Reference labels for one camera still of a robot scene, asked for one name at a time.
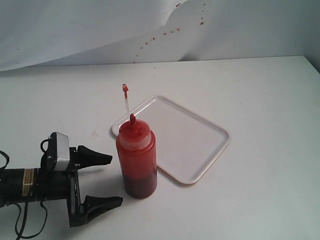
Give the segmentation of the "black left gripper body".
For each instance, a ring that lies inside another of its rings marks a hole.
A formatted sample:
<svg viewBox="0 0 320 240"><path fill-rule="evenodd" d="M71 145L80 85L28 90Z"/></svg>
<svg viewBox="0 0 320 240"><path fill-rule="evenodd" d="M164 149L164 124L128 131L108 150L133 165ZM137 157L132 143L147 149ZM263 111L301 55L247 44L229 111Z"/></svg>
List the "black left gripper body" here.
<svg viewBox="0 0 320 240"><path fill-rule="evenodd" d="M34 194L37 202L66 200L69 226L80 227L86 224L85 210L80 199L78 178L79 151L70 148L70 167L67 171L53 170L52 154L45 151L41 157L40 168L37 172L37 183Z"/></svg>

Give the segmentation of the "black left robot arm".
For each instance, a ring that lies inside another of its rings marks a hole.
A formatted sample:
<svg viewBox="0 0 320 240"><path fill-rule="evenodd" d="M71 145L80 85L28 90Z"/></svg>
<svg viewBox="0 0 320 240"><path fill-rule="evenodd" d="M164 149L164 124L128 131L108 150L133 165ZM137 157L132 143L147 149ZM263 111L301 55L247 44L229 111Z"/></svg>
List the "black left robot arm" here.
<svg viewBox="0 0 320 240"><path fill-rule="evenodd" d="M101 214L122 205L118 196L86 196L81 201L78 170L108 165L112 156L98 153L83 145L71 147L70 166L65 171L48 170L49 163L41 159L40 168L0 170L0 205L66 200L71 228L91 222Z"/></svg>

